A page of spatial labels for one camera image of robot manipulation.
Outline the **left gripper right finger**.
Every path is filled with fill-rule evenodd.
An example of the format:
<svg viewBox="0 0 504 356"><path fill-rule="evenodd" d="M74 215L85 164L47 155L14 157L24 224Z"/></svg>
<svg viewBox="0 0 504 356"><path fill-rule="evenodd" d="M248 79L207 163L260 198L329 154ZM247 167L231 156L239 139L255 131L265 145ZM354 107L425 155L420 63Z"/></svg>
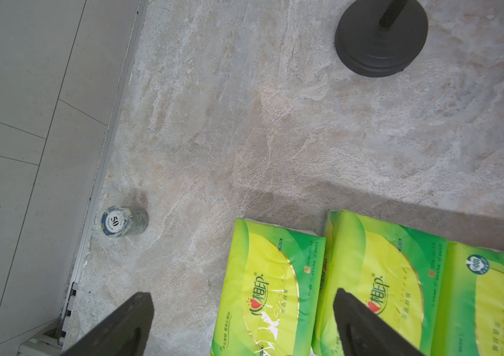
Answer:
<svg viewBox="0 0 504 356"><path fill-rule="evenodd" d="M334 317L344 355L421 355L354 295L338 289Z"/></svg>

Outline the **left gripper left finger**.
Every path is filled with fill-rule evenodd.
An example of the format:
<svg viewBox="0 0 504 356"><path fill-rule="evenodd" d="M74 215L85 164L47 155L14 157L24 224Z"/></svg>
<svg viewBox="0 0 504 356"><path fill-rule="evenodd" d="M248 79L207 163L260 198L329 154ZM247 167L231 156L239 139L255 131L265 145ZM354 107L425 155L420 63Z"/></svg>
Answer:
<svg viewBox="0 0 504 356"><path fill-rule="evenodd" d="M151 294L137 292L63 354L143 355L153 319Z"/></svg>

